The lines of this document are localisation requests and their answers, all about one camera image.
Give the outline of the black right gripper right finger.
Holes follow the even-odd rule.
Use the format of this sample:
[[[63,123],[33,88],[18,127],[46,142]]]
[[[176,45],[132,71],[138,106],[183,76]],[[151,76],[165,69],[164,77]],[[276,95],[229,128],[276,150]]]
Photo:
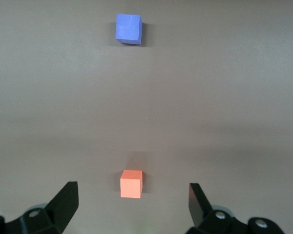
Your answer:
[[[194,226],[188,234],[248,234],[248,226],[238,221],[230,211],[213,207],[198,183],[189,185],[188,208]]]

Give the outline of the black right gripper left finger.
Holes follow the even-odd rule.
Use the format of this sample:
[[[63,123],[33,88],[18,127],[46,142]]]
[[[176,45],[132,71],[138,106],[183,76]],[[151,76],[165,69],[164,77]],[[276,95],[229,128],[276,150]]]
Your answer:
[[[28,210],[4,225],[6,234],[62,234],[79,206],[78,183],[68,182],[43,208]]]

